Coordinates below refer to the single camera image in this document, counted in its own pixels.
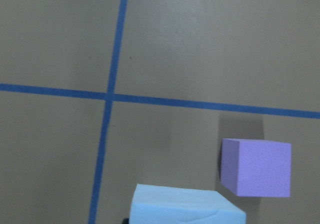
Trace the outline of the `light blue foam block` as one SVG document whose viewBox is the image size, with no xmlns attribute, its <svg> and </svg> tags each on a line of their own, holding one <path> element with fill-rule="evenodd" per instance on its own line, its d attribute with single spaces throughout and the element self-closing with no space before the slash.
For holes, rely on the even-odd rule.
<svg viewBox="0 0 320 224">
<path fill-rule="evenodd" d="M 247 215 L 219 192 L 138 184 L 130 224 L 245 224 Z"/>
</svg>

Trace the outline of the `purple foam block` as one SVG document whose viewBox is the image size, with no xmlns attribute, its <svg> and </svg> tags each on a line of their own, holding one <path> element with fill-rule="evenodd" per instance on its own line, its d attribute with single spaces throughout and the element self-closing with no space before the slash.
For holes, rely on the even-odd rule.
<svg viewBox="0 0 320 224">
<path fill-rule="evenodd" d="M 292 145 L 286 142 L 224 138 L 220 181 L 238 197 L 288 198 Z"/>
</svg>

